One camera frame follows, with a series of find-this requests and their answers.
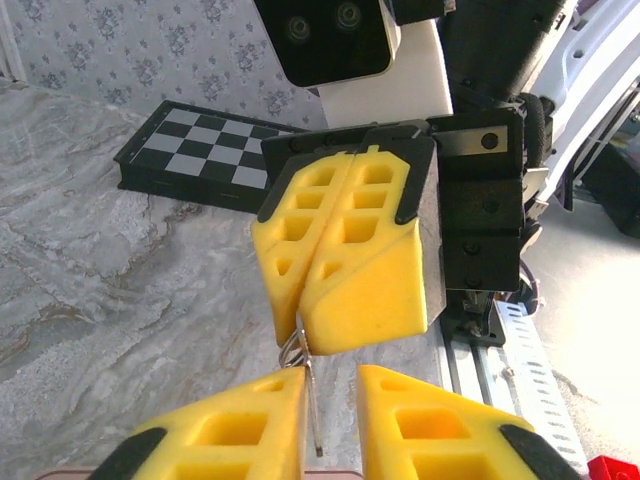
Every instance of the floral wallpaper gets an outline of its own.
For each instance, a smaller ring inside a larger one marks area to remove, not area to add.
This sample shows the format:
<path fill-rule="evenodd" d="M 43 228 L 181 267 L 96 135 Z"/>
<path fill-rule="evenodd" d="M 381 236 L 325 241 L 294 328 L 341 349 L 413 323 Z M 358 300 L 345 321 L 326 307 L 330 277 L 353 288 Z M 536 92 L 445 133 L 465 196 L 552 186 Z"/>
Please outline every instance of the floral wallpaper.
<path fill-rule="evenodd" d="M 141 113 L 169 98 L 326 126 L 320 100 L 284 77 L 252 0 L 4 2 L 30 83 Z"/>

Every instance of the marble countertop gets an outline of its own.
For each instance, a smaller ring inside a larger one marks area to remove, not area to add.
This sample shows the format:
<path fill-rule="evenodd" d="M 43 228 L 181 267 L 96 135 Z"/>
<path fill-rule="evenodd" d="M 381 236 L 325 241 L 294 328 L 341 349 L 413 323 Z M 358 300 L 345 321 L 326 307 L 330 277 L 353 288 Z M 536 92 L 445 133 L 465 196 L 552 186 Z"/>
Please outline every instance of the marble countertop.
<path fill-rule="evenodd" d="M 0 478 L 95 465 L 146 419 L 277 368 L 253 216 L 116 188 L 143 121 L 0 83 Z M 356 364 L 438 384 L 434 345 L 319 359 L 327 455 L 308 463 L 360 469 Z"/>

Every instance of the yellow foam gripper pad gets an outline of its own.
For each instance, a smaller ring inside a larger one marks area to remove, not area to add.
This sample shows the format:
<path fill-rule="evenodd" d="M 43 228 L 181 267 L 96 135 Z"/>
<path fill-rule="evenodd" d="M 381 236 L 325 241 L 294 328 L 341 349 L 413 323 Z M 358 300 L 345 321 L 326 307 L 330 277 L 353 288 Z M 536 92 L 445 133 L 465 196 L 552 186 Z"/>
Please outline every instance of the yellow foam gripper pad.
<path fill-rule="evenodd" d="M 500 433 L 521 418 L 378 366 L 360 366 L 357 410 L 367 480 L 535 480 Z"/>
<path fill-rule="evenodd" d="M 291 159 L 252 224 L 279 346 L 296 328 L 311 260 L 353 157 L 348 152 L 325 152 Z"/>
<path fill-rule="evenodd" d="M 304 367 L 154 418 L 92 480 L 300 480 L 304 474 Z"/>
<path fill-rule="evenodd" d="M 316 355 L 427 329 L 417 212 L 435 148 L 383 140 L 351 163 L 311 262 L 300 314 Z"/>

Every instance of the red object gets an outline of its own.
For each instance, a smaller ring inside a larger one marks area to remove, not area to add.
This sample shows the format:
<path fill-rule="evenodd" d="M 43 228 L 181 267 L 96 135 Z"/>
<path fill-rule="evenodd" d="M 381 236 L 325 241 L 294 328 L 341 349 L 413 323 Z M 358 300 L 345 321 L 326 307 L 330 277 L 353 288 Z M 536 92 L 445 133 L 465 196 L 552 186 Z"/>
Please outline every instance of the red object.
<path fill-rule="evenodd" d="M 589 462 L 591 480 L 640 480 L 635 465 L 601 455 Z"/>

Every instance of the black chess board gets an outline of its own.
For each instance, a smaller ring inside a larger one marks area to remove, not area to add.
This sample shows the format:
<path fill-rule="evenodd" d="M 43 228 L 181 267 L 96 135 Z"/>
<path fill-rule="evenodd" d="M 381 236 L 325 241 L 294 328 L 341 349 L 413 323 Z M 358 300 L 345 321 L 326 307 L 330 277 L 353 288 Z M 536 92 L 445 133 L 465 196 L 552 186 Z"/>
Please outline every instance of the black chess board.
<path fill-rule="evenodd" d="M 301 131 L 165 101 L 116 155 L 118 187 L 257 213 L 270 190 L 260 142 Z"/>

